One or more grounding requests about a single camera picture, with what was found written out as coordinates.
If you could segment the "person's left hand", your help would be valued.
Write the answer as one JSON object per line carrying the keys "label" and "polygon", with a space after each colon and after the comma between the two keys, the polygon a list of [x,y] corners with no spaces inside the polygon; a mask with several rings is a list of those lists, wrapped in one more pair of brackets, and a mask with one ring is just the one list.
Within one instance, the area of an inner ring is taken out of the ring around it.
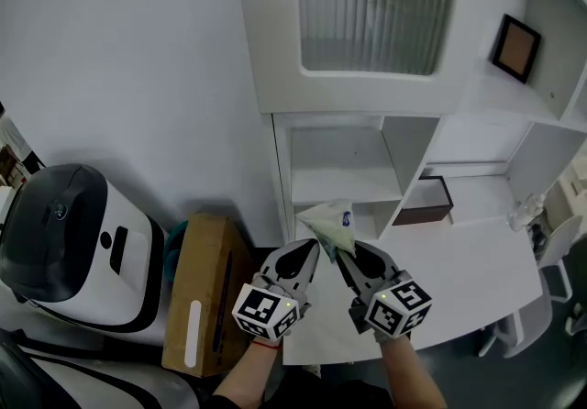
{"label": "person's left hand", "polygon": [[274,293],[280,296],[286,295],[286,291],[279,283],[276,283],[275,280],[273,280],[271,277],[268,277],[267,275],[264,275],[260,272],[253,276],[251,285],[269,293]]}

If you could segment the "dark brown open box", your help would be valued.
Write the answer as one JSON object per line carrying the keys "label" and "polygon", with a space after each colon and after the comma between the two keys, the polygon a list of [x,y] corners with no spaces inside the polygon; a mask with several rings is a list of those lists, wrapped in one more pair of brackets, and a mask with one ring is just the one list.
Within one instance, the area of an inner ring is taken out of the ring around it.
{"label": "dark brown open box", "polygon": [[421,176],[393,221],[407,226],[442,221],[454,204],[442,176]]}

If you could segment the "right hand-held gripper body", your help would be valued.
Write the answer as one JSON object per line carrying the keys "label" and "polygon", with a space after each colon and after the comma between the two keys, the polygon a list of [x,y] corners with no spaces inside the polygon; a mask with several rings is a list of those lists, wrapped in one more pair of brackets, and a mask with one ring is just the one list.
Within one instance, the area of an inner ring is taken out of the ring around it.
{"label": "right hand-held gripper body", "polygon": [[337,251],[337,265],[355,293],[349,315],[359,333],[371,328],[400,337],[419,326],[432,298],[385,251],[357,241],[355,251]]}

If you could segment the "grey office chair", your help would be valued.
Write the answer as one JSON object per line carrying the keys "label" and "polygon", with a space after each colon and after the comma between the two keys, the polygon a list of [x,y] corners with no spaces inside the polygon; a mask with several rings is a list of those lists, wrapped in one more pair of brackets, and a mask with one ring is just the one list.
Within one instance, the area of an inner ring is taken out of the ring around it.
{"label": "grey office chair", "polygon": [[[567,303],[572,297],[572,288],[563,258],[570,252],[577,236],[582,216],[573,216],[558,226],[548,237],[537,261],[541,295],[524,307],[514,311],[491,325],[482,328],[486,338],[477,350],[478,357],[484,357],[492,345],[500,341],[503,357],[510,359],[534,344],[549,328],[553,317],[554,302]],[[553,294],[548,287],[545,269],[554,268],[559,272],[563,294]]]}

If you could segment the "clear plastic bottle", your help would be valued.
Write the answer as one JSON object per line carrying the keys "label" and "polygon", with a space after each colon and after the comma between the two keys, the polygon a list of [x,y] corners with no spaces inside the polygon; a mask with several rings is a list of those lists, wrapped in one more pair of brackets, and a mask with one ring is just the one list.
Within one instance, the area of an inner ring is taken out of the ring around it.
{"label": "clear plastic bottle", "polygon": [[540,216],[544,209],[544,194],[530,194],[527,199],[517,204],[507,216],[508,225],[515,232],[525,229],[533,219]]}

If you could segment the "person's left forearm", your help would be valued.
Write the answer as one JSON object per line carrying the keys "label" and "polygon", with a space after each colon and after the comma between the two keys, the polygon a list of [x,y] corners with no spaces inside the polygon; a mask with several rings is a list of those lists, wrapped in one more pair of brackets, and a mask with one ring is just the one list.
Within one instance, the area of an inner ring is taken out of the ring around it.
{"label": "person's left forearm", "polygon": [[206,402],[207,409],[259,409],[280,342],[254,339]]}

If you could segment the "person's black clothing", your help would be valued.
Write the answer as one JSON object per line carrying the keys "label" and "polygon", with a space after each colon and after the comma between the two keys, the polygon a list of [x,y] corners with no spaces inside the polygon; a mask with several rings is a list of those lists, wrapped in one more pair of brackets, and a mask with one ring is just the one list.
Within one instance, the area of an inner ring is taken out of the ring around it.
{"label": "person's black clothing", "polygon": [[331,385],[313,374],[287,374],[275,393],[251,409],[395,409],[389,393],[364,381]]}

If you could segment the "brown cardboard box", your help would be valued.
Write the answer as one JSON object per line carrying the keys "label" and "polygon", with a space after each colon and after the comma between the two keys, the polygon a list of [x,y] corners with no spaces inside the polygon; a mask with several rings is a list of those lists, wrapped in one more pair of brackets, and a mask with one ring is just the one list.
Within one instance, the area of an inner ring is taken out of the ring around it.
{"label": "brown cardboard box", "polygon": [[234,222],[226,216],[189,217],[172,286],[162,366],[205,378],[232,369],[248,338],[231,311],[256,271]]}

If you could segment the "white desk with hutch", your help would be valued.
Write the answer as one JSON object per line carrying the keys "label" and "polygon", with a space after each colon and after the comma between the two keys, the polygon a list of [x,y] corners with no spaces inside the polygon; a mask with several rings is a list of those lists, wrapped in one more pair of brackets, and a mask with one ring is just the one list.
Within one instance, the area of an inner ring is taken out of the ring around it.
{"label": "white desk with hutch", "polygon": [[[504,14],[542,36],[520,83],[490,62]],[[261,114],[286,241],[296,214],[353,203],[357,236],[390,253],[431,294],[417,348],[477,330],[540,296],[527,236],[507,224],[546,193],[587,142],[587,0],[489,0],[478,56],[449,114]],[[442,176],[453,201],[439,222],[394,226],[421,176]]]}

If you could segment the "white robot with black top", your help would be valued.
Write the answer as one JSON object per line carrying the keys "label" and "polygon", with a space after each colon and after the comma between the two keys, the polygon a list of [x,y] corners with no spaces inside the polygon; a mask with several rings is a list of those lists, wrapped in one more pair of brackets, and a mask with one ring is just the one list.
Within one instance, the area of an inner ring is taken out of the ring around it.
{"label": "white robot with black top", "polygon": [[105,359],[0,330],[0,409],[200,409],[196,385],[146,362]]}
{"label": "white robot with black top", "polygon": [[159,346],[166,232],[97,169],[49,166],[0,187],[0,284],[69,324]]}

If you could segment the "black picture frame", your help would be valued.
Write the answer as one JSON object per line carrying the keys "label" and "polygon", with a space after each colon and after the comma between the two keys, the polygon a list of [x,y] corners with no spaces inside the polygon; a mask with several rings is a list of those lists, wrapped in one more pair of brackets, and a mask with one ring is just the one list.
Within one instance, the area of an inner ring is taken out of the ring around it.
{"label": "black picture frame", "polygon": [[522,84],[532,72],[542,36],[527,24],[504,14],[490,62]]}

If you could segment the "ribbed glass cabinet door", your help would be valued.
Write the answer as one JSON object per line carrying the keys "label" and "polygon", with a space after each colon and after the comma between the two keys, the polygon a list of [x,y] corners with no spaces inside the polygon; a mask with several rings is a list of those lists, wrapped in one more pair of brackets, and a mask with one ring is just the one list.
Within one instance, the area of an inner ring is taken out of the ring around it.
{"label": "ribbed glass cabinet door", "polygon": [[259,109],[455,112],[489,0],[241,0]]}

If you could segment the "person's right forearm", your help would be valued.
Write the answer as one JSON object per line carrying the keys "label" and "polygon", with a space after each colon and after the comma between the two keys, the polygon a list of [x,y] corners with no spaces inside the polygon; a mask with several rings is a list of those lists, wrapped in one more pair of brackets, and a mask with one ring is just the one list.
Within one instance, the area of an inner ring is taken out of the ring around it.
{"label": "person's right forearm", "polygon": [[448,409],[437,384],[406,336],[380,344],[395,409]]}

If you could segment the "pale green plastic packet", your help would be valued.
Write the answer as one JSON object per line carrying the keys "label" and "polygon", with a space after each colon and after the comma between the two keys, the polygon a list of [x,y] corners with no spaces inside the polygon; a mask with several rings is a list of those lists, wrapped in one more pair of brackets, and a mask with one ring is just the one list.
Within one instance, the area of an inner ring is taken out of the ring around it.
{"label": "pale green plastic packet", "polygon": [[317,204],[297,213],[296,218],[315,234],[331,262],[336,260],[339,252],[356,256],[355,221],[351,201]]}

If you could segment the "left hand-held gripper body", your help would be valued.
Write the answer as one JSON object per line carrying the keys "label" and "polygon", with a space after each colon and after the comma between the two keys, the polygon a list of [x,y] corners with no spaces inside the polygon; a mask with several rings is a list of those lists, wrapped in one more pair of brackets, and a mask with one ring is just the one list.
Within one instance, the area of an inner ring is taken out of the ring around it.
{"label": "left hand-held gripper body", "polygon": [[314,278],[320,245],[314,238],[297,240],[273,251],[260,273],[271,277],[286,291],[269,293],[245,283],[232,315],[243,331],[270,342],[279,342],[310,306],[306,290]]}

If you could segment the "teal round object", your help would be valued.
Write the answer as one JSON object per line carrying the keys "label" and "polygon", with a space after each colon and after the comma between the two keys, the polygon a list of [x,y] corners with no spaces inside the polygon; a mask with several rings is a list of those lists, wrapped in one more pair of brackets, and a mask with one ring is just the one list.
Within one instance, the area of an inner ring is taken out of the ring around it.
{"label": "teal round object", "polygon": [[187,226],[188,221],[183,221],[171,231],[165,241],[163,250],[163,273],[168,282],[174,282]]}

